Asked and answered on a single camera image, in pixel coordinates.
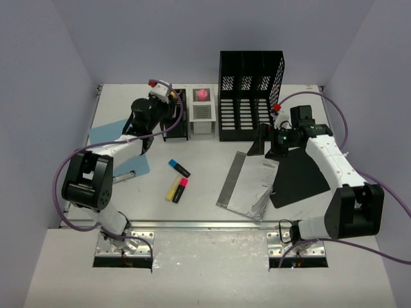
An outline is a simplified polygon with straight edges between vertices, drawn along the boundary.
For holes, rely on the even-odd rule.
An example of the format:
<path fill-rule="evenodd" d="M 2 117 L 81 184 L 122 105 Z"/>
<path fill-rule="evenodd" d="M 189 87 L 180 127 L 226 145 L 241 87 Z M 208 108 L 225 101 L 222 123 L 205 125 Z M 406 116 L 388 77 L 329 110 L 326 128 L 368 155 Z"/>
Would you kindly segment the pink glue bottle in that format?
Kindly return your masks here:
<path fill-rule="evenodd" d="M 209 89 L 199 89 L 196 93 L 197 101 L 210 101 Z"/>

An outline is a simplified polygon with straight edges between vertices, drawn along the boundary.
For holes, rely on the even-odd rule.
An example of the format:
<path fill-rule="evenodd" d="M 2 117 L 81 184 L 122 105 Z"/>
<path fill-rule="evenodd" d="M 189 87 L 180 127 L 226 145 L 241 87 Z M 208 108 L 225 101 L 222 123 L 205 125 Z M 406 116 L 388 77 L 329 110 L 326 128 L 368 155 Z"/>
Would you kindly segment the yellow highlighter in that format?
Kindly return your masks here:
<path fill-rule="evenodd" d="M 173 199 L 173 197 L 175 195 L 175 192 L 177 190 L 177 187 L 180 184 L 181 179 L 182 179 L 182 177 L 180 177 L 180 176 L 178 176 L 178 177 L 176 177 L 176 179 L 174 179 L 170 189 L 168 190 L 168 192 L 165 196 L 165 200 L 171 201 Z"/>

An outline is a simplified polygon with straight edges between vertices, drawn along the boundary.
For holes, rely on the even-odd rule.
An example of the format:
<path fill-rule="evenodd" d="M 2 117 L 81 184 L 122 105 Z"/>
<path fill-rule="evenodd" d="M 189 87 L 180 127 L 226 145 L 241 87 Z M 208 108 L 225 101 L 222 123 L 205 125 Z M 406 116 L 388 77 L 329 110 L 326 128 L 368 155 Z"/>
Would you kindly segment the blue cap black highlighter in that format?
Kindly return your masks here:
<path fill-rule="evenodd" d="M 168 164 L 176 170 L 178 173 L 180 173 L 183 177 L 189 178 L 191 173 L 186 170 L 184 167 L 182 167 L 177 161 L 171 159 Z"/>

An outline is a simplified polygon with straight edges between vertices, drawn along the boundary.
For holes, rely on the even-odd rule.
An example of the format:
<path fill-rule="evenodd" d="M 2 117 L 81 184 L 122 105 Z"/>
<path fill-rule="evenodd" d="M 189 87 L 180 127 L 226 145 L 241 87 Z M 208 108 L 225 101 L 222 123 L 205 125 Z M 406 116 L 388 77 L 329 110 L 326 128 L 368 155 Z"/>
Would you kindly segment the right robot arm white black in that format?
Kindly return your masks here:
<path fill-rule="evenodd" d="M 292 221 L 286 236 L 293 252 L 314 239 L 347 239 L 380 231 L 384 191 L 368 183 L 350 165 L 326 124 L 318 124 L 309 105 L 293 107 L 291 127 L 260 124 L 249 156 L 279 163 L 270 197 L 281 208 L 331 192 L 327 208 L 316 218 Z"/>

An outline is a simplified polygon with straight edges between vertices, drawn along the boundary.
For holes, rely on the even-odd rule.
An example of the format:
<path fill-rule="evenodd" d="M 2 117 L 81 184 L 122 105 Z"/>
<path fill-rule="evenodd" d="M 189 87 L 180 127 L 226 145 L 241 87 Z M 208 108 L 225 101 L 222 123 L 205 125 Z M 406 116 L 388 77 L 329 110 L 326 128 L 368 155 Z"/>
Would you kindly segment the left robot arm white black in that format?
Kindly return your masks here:
<path fill-rule="evenodd" d="M 135 100 L 119 138 L 80 150 L 70 159 L 62 186 L 63 199 L 86 210 L 103 232 L 111 237 L 111 245 L 119 252 L 131 249 L 134 237 L 125 231 L 128 219 L 110 201 L 113 171 L 150 149 L 154 128 L 171 119 L 178 103 L 178 96 L 171 94 L 162 97 L 151 93 L 147 98 Z"/>

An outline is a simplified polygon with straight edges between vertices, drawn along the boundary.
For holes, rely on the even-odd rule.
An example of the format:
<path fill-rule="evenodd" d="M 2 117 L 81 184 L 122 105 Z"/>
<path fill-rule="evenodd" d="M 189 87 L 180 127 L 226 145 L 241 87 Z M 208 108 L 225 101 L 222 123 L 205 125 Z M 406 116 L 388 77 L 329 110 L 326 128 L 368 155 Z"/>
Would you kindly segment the pink cap black highlighter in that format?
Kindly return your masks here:
<path fill-rule="evenodd" d="M 187 178 L 182 178 L 182 179 L 180 180 L 180 182 L 179 182 L 179 184 L 178 184 L 178 186 L 177 186 L 177 188 L 176 188 L 176 191 L 175 191 L 175 193 L 174 193 L 174 195 L 173 195 L 173 198 L 172 198 L 172 202 L 173 202 L 173 203 L 178 203 L 178 202 L 179 202 L 179 200 L 180 200 L 180 198 L 181 198 L 181 196 L 182 196 L 182 194 L 183 194 L 183 192 L 184 192 L 187 184 L 188 184 L 188 179 L 187 179 Z"/>

